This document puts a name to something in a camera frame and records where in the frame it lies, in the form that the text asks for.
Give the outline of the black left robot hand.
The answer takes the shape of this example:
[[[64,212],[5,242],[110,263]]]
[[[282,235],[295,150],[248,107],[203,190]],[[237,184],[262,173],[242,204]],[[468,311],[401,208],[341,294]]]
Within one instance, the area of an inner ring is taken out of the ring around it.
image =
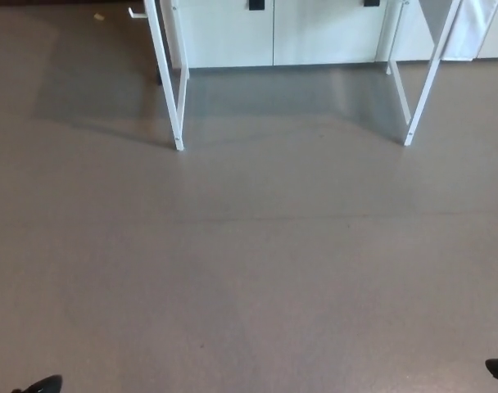
[[[45,377],[24,389],[14,389],[11,393],[61,393],[63,377],[60,374]]]

